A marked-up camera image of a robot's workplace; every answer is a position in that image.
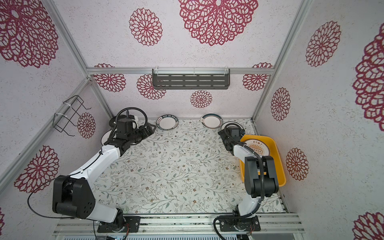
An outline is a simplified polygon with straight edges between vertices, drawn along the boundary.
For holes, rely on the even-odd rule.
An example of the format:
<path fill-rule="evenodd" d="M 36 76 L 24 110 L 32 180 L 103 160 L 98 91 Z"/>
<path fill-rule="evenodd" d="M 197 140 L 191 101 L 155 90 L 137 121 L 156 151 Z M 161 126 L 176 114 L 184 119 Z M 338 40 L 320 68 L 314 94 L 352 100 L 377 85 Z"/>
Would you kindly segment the orange sunburst plate back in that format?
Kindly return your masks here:
<path fill-rule="evenodd" d="M 270 155 L 270 149 L 269 147 L 260 140 L 255 139 L 249 139 L 245 141 L 245 144 L 253 149 L 257 154 L 260 156 L 269 156 Z"/>

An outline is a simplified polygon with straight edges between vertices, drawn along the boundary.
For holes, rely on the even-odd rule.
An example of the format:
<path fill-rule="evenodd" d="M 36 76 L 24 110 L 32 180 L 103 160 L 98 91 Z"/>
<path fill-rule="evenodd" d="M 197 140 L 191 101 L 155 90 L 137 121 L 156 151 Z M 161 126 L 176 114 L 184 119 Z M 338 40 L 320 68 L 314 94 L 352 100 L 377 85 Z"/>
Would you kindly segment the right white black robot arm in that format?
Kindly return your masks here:
<path fill-rule="evenodd" d="M 229 130 L 218 132 L 227 151 L 241 160 L 244 167 L 244 184 L 247 195 L 235 209 L 234 219 L 249 218 L 256 214 L 264 199 L 279 190 L 275 160 L 259 155 L 246 143 L 233 137 Z"/>

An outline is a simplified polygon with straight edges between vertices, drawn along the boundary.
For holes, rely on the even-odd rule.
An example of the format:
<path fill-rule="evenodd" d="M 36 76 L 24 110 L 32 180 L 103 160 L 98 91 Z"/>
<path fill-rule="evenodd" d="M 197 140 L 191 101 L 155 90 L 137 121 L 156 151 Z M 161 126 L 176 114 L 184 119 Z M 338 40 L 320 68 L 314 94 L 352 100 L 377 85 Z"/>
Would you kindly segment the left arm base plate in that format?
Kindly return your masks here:
<path fill-rule="evenodd" d="M 97 233 L 137 233 L 139 231 L 141 217 L 125 216 L 112 223 L 101 222 Z"/>

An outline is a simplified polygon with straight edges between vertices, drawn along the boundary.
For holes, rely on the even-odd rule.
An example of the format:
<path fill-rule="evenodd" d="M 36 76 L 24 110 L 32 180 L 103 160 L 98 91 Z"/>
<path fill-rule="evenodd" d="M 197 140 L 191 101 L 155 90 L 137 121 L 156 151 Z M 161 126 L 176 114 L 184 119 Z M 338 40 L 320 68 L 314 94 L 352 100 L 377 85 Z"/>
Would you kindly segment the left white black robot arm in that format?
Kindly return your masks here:
<path fill-rule="evenodd" d="M 94 182 L 106 168 L 121 157 L 132 145 L 139 144 L 151 136 L 156 126 L 150 123 L 141 130 L 123 134 L 116 130 L 101 149 L 83 166 L 68 176 L 59 176 L 54 180 L 52 209 L 56 214 L 68 217 L 99 221 L 121 228 L 125 224 L 123 211 L 99 203 L 92 192 Z"/>

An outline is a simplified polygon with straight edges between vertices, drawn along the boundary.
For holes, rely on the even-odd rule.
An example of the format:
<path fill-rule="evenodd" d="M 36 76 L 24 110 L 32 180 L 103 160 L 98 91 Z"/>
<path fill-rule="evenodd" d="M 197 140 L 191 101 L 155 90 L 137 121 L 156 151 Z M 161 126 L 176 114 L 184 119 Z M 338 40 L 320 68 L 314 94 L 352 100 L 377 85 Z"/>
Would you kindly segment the green rim plate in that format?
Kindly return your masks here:
<path fill-rule="evenodd" d="M 217 114 L 205 114 L 201 117 L 201 123 L 208 129 L 218 129 L 223 125 L 223 119 Z"/>
<path fill-rule="evenodd" d="M 174 115 L 162 115 L 156 121 L 158 129 L 170 131 L 175 129 L 179 124 L 179 119 Z"/>

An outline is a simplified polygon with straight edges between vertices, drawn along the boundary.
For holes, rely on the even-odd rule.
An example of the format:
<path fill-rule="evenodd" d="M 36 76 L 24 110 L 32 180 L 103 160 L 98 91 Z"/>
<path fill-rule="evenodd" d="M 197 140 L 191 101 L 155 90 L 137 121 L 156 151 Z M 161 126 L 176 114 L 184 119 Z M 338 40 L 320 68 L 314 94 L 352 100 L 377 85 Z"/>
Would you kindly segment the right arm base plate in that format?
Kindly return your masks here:
<path fill-rule="evenodd" d="M 219 218 L 218 221 L 221 232 L 258 232 L 261 230 L 257 216 L 242 219 L 228 216 L 226 218 Z"/>

